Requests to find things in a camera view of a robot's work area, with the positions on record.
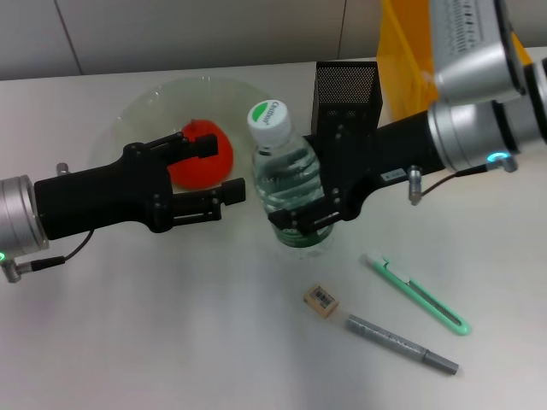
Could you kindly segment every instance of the wall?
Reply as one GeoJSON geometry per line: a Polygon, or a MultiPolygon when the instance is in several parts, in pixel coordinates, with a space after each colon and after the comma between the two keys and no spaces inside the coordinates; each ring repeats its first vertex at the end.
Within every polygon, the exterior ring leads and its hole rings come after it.
{"type": "MultiPolygon", "coordinates": [[[[547,45],[547,2],[506,1],[522,43],[547,45]]],[[[380,0],[0,0],[0,79],[374,56],[380,16],[380,0]]]]}

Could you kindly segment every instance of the white table surface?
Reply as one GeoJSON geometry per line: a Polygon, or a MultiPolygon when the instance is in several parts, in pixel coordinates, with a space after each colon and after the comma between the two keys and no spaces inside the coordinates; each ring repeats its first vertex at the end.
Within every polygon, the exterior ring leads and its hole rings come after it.
{"type": "MultiPolygon", "coordinates": [[[[90,166],[134,98],[194,74],[249,81],[309,129],[314,63],[2,82],[0,178],[90,166]]],[[[417,208],[406,184],[376,192],[305,261],[279,253],[253,196],[218,223],[99,230],[67,265],[0,284],[0,408],[545,408],[547,152],[520,164],[450,182],[417,208]],[[364,249],[407,267],[473,333],[455,336],[360,266],[364,249]],[[314,283],[461,370],[445,376],[320,319],[302,302],[314,283]]]]}

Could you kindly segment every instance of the water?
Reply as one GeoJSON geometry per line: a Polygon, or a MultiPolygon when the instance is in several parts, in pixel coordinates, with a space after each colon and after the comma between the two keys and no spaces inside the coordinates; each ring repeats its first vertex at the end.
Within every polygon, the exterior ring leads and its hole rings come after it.
{"type": "MultiPolygon", "coordinates": [[[[254,155],[254,177],[258,196],[268,214],[280,209],[294,209],[324,196],[321,187],[319,160],[309,144],[300,136],[278,148],[257,147],[254,155]]],[[[273,226],[277,238],[291,248],[319,250],[331,233],[332,226],[308,236],[296,229],[273,226]]]]}

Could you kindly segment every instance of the barcode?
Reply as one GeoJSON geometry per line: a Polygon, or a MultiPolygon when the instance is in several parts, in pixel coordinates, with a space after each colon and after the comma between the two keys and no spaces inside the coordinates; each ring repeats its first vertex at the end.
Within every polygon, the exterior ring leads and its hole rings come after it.
{"type": "Polygon", "coordinates": [[[334,302],[334,298],[326,293],[321,287],[314,289],[311,293],[311,297],[320,303],[323,308],[328,307],[328,305],[334,302]]]}

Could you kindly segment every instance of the bottle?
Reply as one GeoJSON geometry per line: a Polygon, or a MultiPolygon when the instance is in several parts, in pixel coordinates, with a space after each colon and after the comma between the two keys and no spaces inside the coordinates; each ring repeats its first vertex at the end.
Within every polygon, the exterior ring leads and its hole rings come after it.
{"type": "MultiPolygon", "coordinates": [[[[308,142],[292,128],[287,107],[281,101],[259,102],[249,112],[247,123],[256,141],[255,188],[267,214],[299,208],[324,196],[319,160],[308,142]]],[[[308,255],[324,250],[323,241],[332,231],[330,225],[304,236],[297,229],[272,227],[283,244],[309,249],[308,255]]]]}

